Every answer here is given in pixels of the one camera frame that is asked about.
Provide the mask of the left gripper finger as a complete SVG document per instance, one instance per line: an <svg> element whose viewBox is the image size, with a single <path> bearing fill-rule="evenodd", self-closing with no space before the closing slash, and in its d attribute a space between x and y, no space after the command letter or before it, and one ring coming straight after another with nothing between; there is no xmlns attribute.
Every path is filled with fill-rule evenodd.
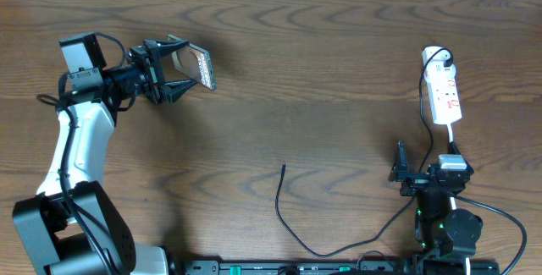
<svg viewBox="0 0 542 275"><path fill-rule="evenodd" d="M160 61L162 58L188 45L187 40L160 41L146 39L143 41L144 61Z"/></svg>
<svg viewBox="0 0 542 275"><path fill-rule="evenodd" d="M192 79L166 82L159 87L163 99L169 103L177 102L197 82Z"/></svg>

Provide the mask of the Samsung Galaxy smartphone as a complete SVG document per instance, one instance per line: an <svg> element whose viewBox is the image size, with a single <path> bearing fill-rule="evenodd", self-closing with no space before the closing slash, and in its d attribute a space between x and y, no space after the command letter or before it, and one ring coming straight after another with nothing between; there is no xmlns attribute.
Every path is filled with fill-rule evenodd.
<svg viewBox="0 0 542 275"><path fill-rule="evenodd" d="M172 54L175 68L211 91L215 91L216 81L210 53L177 36L168 35L168 41L185 42L185 45Z"/></svg>

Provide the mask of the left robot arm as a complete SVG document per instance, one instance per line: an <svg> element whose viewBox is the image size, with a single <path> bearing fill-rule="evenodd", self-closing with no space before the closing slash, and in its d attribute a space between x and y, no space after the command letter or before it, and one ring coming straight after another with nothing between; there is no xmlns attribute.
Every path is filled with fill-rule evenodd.
<svg viewBox="0 0 542 275"><path fill-rule="evenodd" d="M168 36L124 49L111 67L99 37L87 32L59 43L68 69L56 96L38 96L58 115L58 142L36 194L14 205L14 226L39 274L173 274L178 267L166 250L136 243L105 192L105 159L119 114L138 96L160 105L194 85L214 90L211 57Z"/></svg>

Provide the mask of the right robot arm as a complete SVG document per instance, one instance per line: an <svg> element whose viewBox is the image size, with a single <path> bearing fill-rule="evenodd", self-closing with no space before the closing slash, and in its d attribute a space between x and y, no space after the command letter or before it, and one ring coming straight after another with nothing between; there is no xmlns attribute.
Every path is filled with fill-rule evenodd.
<svg viewBox="0 0 542 275"><path fill-rule="evenodd" d="M405 146L397 144L389 181L399 182L400 195L417 202L415 239L423 250L405 261L411 274L471 274L471 257L481 236L483 221L456 206L455 195L466 188L473 168L457 150L439 155L424 173L409 168Z"/></svg>

